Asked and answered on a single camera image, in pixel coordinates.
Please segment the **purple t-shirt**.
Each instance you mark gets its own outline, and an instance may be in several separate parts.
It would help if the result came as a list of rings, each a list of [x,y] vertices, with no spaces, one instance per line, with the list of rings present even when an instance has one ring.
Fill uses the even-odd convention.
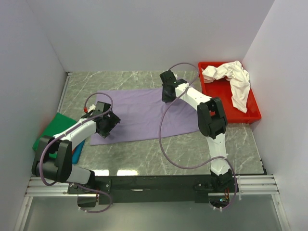
[[[120,118],[106,138],[91,136],[90,144],[106,145],[119,142],[158,138],[161,117],[169,106],[161,100],[161,89],[102,90],[96,100],[113,100],[113,113]],[[177,136],[199,131],[197,112],[184,101],[175,102],[163,120],[161,137]]]

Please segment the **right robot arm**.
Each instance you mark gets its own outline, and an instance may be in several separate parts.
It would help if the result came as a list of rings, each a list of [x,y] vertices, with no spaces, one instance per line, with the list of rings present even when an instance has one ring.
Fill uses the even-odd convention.
[[[181,169],[197,169],[208,163],[211,164],[211,173],[215,174],[211,180],[213,190],[222,192],[228,186],[227,174],[235,175],[235,170],[228,160],[225,144],[226,126],[228,124],[225,110],[220,98],[211,98],[193,88],[191,83],[184,79],[176,79],[169,69],[160,74],[162,81],[162,101],[169,103],[164,111],[158,129],[158,139],[162,154],[172,165]],[[163,120],[169,108],[177,101],[182,100],[197,112],[197,124],[202,135],[205,136],[211,158],[193,167],[184,167],[173,162],[166,154],[161,142]]]

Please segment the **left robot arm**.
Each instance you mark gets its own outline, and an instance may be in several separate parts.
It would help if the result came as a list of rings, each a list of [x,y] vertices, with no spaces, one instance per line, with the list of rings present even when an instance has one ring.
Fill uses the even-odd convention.
[[[83,115],[75,125],[54,136],[40,138],[32,174],[39,177],[43,173],[45,178],[61,183],[78,183],[84,193],[93,192],[96,189],[95,173],[74,166],[72,152],[93,134],[106,138],[119,122],[111,104],[97,102],[95,109]]]

